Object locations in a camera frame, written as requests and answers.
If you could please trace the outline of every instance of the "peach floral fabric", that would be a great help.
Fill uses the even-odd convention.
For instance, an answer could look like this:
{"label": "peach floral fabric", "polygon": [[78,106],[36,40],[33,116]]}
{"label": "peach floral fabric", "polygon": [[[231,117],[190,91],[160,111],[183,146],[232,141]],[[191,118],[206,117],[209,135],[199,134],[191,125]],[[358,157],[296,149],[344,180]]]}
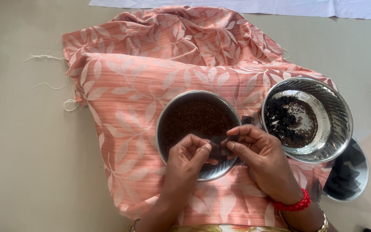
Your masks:
{"label": "peach floral fabric", "polygon": [[[171,6],[125,12],[110,22],[63,34],[75,98],[93,115],[108,187],[122,215],[140,218],[158,199],[165,165],[155,125],[178,94],[207,90],[242,115],[260,113],[267,91],[295,76],[320,73],[282,58],[281,46],[240,14],[224,8]],[[317,200],[326,164],[290,160],[294,176]],[[284,227],[245,166],[199,182],[176,225]]]}

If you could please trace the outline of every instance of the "fingernail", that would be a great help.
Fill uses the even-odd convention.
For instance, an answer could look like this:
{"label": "fingernail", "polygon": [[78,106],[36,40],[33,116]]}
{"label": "fingernail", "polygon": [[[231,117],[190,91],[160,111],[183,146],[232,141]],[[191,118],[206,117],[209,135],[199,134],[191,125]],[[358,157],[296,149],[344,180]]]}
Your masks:
{"label": "fingernail", "polygon": [[228,142],[227,142],[227,147],[228,147],[230,150],[233,150],[234,146],[235,146],[234,142],[232,142],[232,141],[228,141]]}
{"label": "fingernail", "polygon": [[207,143],[206,145],[204,145],[206,148],[208,148],[210,151],[211,151],[211,145],[209,143]]}

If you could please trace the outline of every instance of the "beige floor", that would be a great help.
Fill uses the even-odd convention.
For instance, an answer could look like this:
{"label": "beige floor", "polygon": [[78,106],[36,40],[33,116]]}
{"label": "beige floor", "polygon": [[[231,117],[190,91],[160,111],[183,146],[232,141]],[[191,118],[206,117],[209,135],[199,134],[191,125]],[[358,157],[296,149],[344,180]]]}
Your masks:
{"label": "beige floor", "polygon": [[[63,60],[33,59],[66,33],[104,23],[127,9],[89,0],[0,0],[0,232],[120,231],[90,112],[66,112]],[[354,135],[371,164],[371,21],[244,15],[291,53],[289,61],[331,77],[348,102]],[[50,55],[62,57],[62,45]],[[322,198],[343,232],[371,228],[371,180],[355,202]]]}

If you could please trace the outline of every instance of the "bowl rim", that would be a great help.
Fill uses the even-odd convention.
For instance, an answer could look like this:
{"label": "bowl rim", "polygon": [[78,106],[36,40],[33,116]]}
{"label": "bowl rim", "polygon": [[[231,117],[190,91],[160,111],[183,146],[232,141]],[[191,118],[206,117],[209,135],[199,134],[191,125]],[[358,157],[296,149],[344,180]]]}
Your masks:
{"label": "bowl rim", "polygon": [[360,145],[360,143],[358,142],[358,140],[356,140],[353,136],[352,136],[352,140],[354,140],[356,142],[356,144],[358,145],[359,149],[362,151],[364,157],[366,158],[366,160],[364,161],[366,163],[366,166],[367,166],[367,178],[366,178],[366,181],[363,183],[363,187],[362,187],[362,191],[358,192],[357,194],[351,196],[351,197],[348,197],[344,200],[340,200],[340,199],[337,199],[337,198],[334,198],[332,196],[330,196],[327,192],[325,192],[324,190],[322,190],[322,194],[323,193],[326,193],[326,197],[334,200],[334,201],[337,201],[337,202],[351,202],[353,200],[356,200],[357,198],[359,198],[363,193],[364,191],[366,191],[366,188],[367,188],[367,185],[368,185],[368,181],[370,180],[370,165],[368,163],[368,159],[367,159],[367,155],[366,153],[364,152],[363,150],[363,147],[362,145]]}
{"label": "bowl rim", "polygon": [[[167,103],[167,105],[164,106],[164,108],[162,109],[160,115],[158,116],[157,124],[155,126],[155,143],[156,143],[156,146],[157,146],[158,154],[160,154],[160,157],[161,157],[161,159],[162,159],[162,161],[164,162],[165,165],[167,165],[167,160],[162,155],[162,151],[160,149],[159,142],[158,142],[158,139],[157,139],[157,135],[158,135],[158,131],[159,131],[158,128],[159,128],[159,125],[161,123],[161,117],[164,114],[164,112],[166,111],[167,107],[170,104],[172,104],[175,100],[177,100],[178,98],[181,98],[184,95],[187,95],[187,94],[190,94],[190,93],[194,93],[194,92],[202,92],[202,93],[210,94],[210,95],[213,95],[216,98],[219,98],[220,100],[222,100],[232,110],[234,116],[236,117],[236,119],[238,119],[239,125],[242,125],[240,115],[237,113],[236,109],[231,105],[231,103],[229,103],[229,101],[227,101],[225,98],[221,97],[217,93],[213,93],[213,92],[206,91],[206,90],[191,90],[191,91],[187,91],[187,92],[184,92],[184,93],[181,93],[181,94],[177,95],[176,97],[174,97],[173,99],[171,99],[171,101],[169,101]],[[225,169],[225,171],[223,173],[221,173],[221,174],[219,174],[217,176],[214,176],[214,177],[206,178],[206,179],[197,179],[197,181],[198,182],[211,181],[211,180],[216,180],[216,179],[224,176],[225,174],[227,174],[234,167],[234,165],[236,164],[236,161],[237,161],[237,157],[235,157],[233,160],[234,160],[234,162],[227,169]]]}
{"label": "bowl rim", "polygon": [[266,107],[266,100],[270,97],[271,95],[271,92],[280,84],[284,83],[284,82],[287,82],[287,81],[292,81],[292,80],[305,80],[305,81],[313,81],[313,82],[317,82],[319,84],[321,84],[322,86],[328,88],[329,90],[331,90],[333,93],[336,94],[336,96],[339,98],[339,100],[344,104],[345,106],[345,111],[346,111],[346,114],[347,114],[347,118],[350,119],[349,120],[349,131],[350,133],[348,134],[347,138],[346,138],[346,143],[344,143],[339,149],[337,149],[336,151],[336,155],[333,155],[332,157],[329,157],[329,158],[326,158],[326,159],[322,159],[322,160],[305,160],[305,159],[301,159],[301,158],[298,158],[294,155],[292,155],[291,153],[288,153],[286,151],[284,151],[284,153],[286,154],[286,156],[292,158],[292,159],[295,159],[297,161],[300,161],[300,162],[304,162],[304,163],[325,163],[327,161],[331,161],[333,159],[335,159],[337,156],[339,156],[340,154],[343,153],[344,150],[346,150],[347,146],[349,145],[351,139],[352,139],[352,134],[353,134],[353,118],[352,118],[352,113],[350,112],[350,109],[349,109],[349,106],[347,105],[346,101],[344,100],[344,98],[340,95],[339,92],[337,92],[335,89],[333,89],[333,87],[329,86],[328,84],[324,83],[323,81],[320,81],[320,80],[317,80],[315,78],[311,78],[311,77],[303,77],[303,76],[298,76],[298,77],[291,77],[291,78],[287,78],[287,79],[284,79],[282,81],[279,81],[277,84],[275,84],[273,87],[271,87],[269,89],[269,91],[267,92],[265,98],[264,98],[264,102],[263,102],[263,105],[261,107],[261,122],[263,123],[263,128],[264,128],[264,131],[269,133],[269,131],[267,130],[267,127],[265,126],[265,120],[264,120],[264,109]]}

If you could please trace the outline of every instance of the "white paper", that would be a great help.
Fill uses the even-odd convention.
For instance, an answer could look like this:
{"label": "white paper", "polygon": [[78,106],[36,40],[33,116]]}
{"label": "white paper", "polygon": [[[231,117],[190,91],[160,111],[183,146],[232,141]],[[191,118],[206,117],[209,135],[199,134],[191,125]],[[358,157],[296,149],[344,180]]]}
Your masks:
{"label": "white paper", "polygon": [[371,19],[371,0],[91,0],[89,5],[113,8],[211,6],[239,13]]}

